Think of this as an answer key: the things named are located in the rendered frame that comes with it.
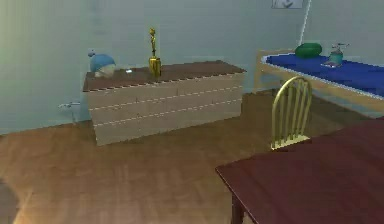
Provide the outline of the beige chest of drawers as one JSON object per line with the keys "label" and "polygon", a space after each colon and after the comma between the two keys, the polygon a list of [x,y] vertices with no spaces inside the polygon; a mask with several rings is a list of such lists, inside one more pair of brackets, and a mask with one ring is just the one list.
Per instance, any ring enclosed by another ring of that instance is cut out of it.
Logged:
{"label": "beige chest of drawers", "polygon": [[246,71],[221,60],[86,74],[86,95],[99,146],[198,126],[241,114]]}

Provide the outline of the gold statuette trophy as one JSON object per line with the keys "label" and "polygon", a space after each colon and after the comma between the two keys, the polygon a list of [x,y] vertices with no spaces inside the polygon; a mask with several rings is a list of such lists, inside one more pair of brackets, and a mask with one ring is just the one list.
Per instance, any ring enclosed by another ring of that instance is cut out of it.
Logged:
{"label": "gold statuette trophy", "polygon": [[149,58],[149,69],[151,74],[158,78],[161,76],[161,60],[156,56],[156,31],[154,28],[149,29],[150,43],[152,48],[152,56]]}

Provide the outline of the yellow wooden chair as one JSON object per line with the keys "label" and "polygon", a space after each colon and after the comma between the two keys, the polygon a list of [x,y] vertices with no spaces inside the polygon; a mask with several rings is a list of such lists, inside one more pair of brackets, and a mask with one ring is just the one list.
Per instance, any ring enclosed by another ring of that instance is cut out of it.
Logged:
{"label": "yellow wooden chair", "polygon": [[303,77],[287,80],[272,104],[271,149],[307,140],[304,134],[312,104],[312,87]]}

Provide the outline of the green oval pillow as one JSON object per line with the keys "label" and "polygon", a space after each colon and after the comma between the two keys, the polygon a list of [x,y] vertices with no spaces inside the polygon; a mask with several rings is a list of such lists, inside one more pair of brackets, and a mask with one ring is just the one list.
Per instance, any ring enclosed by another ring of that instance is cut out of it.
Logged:
{"label": "green oval pillow", "polygon": [[322,52],[322,46],[319,43],[303,43],[295,49],[295,55],[300,58],[317,57]]}

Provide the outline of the dark red wooden table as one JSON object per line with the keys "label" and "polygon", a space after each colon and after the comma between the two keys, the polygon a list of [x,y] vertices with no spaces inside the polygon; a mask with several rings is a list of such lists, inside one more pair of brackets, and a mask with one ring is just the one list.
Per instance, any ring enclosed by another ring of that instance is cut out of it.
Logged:
{"label": "dark red wooden table", "polygon": [[216,172],[231,224],[384,224],[384,116]]}

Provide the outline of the teal spray bottle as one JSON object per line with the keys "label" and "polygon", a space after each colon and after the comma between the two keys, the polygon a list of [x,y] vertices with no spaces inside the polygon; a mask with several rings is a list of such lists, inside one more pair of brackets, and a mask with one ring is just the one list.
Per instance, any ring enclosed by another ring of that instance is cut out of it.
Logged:
{"label": "teal spray bottle", "polygon": [[332,45],[332,51],[328,57],[328,60],[323,63],[323,66],[329,68],[340,67],[343,62],[343,51],[342,49],[347,48],[348,44],[346,43],[336,43]]}

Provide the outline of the white wall fixture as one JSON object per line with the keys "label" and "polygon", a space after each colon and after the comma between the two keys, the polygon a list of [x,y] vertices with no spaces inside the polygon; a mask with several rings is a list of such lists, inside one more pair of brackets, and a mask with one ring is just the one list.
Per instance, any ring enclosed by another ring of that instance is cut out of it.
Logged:
{"label": "white wall fixture", "polygon": [[70,114],[71,122],[76,123],[80,106],[81,106],[80,102],[69,102],[69,103],[59,104],[58,108],[61,111],[68,112]]}

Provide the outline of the framed wall picture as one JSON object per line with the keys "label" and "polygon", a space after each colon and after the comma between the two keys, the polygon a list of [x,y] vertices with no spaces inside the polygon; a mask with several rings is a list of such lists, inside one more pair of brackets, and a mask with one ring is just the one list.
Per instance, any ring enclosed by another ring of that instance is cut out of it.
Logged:
{"label": "framed wall picture", "polygon": [[301,9],[304,0],[272,0],[273,9]]}

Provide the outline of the blue bed with wooden frame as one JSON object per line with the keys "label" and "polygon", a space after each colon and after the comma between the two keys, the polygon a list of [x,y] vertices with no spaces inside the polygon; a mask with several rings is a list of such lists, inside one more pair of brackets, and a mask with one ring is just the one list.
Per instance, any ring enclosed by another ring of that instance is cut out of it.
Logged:
{"label": "blue bed with wooden frame", "polygon": [[314,89],[384,114],[384,67],[344,60],[327,67],[325,56],[302,59],[293,49],[259,50],[254,73],[254,90],[265,87],[263,74],[287,80],[306,78]]}

